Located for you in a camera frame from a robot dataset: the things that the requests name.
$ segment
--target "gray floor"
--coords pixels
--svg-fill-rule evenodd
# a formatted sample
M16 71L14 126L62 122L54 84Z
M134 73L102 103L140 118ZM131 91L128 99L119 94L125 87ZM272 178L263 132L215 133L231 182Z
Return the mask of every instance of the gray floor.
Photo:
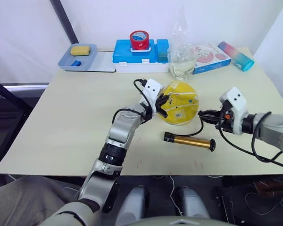
M11 123L12 120L0 120L0 144L8 132ZM222 220L224 218L223 211L217 205L215 195L216 188L222 188L221 178L209 178L206 176L174 176L173 178L175 180L176 187L188 186L199 193L211 218L218 220ZM150 206L146 210L146 217L168 216L175 214L175 208L169 198L169 194L172 190L172 181L169 177L165 177L160 180L154 179L153 177L120 177L119 182L121 187L116 203L109 214L103 215L103 226L110 226L114 224L118 210L126 195L131 191L131 189L138 185L144 185L150 192ZM226 195L230 196L233 201L233 214L237 219L236 224L249 226L283 226L283 208L281 206L276 207L272 212L263 216L257 215L247 208L244 196L247 192L255 192L251 186L244 185L233 188L222 188L222 190ZM283 195L273 198L250 196L249 203L256 211L264 212L279 202L282 196Z

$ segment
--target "gold cylinder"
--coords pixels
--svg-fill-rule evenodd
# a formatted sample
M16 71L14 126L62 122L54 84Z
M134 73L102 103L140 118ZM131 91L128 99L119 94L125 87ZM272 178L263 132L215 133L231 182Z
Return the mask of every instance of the gold cylinder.
M208 149L211 147L211 142L209 140L198 140L198 139L193 139L191 137L175 136L174 143L179 143L183 145L192 145L197 147L205 147Z

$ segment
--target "beige table surface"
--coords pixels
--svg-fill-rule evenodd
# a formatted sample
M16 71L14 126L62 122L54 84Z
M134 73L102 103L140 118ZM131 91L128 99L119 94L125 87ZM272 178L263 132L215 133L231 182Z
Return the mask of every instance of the beige table surface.
M251 57L248 48L240 48ZM137 103L137 78L167 85L169 73L91 73L60 70L0 163L0 173L85 176L99 156L114 112ZM230 65L194 75L200 110L219 110L219 97L237 86L248 101L249 113L283 114L283 100L260 66L248 72ZM196 137L215 139L216 150L163 141L165 131L191 133L200 128L195 117L186 126L172 126L156 115L141 125L127 152L122 175L255 175L283 174L283 168L259 162L228 145L214 125L206 124ZM236 145L250 150L251 135L225 133ZM256 141L259 154L271 157L278 149ZM283 163L283 155L278 158Z

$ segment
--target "tape roll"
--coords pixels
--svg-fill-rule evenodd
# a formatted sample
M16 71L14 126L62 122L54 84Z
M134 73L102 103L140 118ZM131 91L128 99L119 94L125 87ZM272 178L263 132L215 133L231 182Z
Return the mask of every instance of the tape roll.
M145 31L134 31L130 34L132 48L147 49L149 48L149 34Z

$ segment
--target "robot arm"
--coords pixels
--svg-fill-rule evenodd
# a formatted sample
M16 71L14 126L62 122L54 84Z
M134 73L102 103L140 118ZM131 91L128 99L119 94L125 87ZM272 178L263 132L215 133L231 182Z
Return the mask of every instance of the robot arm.
M221 97L222 110L200 111L199 116L203 121L215 124L216 128L236 135L242 133L253 134L259 120L264 113L249 114L247 102L242 93L233 87ZM283 152L283 115L271 114L259 125L256 138L279 148Z
M118 111L121 113L112 123L100 156L84 181L78 200L64 205L46 219L42 226L97 225L101 212L112 209L118 190L117 177L121 173L135 130L156 112L166 117L166 112L160 107L168 100L168 96L158 96L163 86L153 79L137 81L144 87L142 98L138 104Z

